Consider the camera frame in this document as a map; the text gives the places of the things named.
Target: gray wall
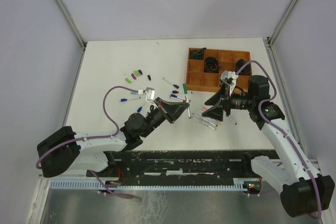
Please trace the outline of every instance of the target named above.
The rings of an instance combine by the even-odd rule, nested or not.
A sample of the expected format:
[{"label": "gray wall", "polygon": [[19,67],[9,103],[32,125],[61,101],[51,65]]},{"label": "gray wall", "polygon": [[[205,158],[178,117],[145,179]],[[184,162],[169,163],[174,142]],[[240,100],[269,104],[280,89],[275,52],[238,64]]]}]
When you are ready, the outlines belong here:
[{"label": "gray wall", "polygon": [[53,0],[1,0],[0,15],[0,222],[21,224],[36,145],[62,124],[80,47]]},{"label": "gray wall", "polygon": [[64,0],[85,40],[270,36],[290,0]]},{"label": "gray wall", "polygon": [[[277,57],[308,152],[336,180],[336,0],[300,0]],[[333,204],[336,206],[336,193]]]}]

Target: green marker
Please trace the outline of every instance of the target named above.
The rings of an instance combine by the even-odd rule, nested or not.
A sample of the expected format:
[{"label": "green marker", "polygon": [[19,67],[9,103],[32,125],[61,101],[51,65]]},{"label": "green marker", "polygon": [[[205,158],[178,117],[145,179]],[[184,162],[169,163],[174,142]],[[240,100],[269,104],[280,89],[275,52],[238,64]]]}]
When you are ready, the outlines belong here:
[{"label": "green marker", "polygon": [[189,103],[189,107],[188,107],[188,118],[191,118],[191,111],[190,111],[190,101],[188,98],[188,91],[187,91],[187,83],[183,84],[183,91],[184,91],[184,96],[185,96],[185,100],[187,101],[187,103]]}]

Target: wooden tray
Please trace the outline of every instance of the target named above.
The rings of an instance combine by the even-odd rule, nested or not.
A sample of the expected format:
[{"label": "wooden tray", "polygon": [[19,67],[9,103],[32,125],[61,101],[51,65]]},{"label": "wooden tray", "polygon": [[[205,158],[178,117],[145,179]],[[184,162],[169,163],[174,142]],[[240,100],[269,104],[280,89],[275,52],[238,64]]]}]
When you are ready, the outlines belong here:
[{"label": "wooden tray", "polygon": [[[225,71],[235,71],[236,62],[239,59],[250,60],[250,52],[206,49],[204,60],[207,57],[215,57],[220,62],[219,73],[205,73],[204,60],[191,60],[190,51],[199,48],[189,48],[186,83],[188,90],[217,92],[219,89],[220,75]],[[248,79],[250,76],[239,75],[237,86],[247,92]]]}]

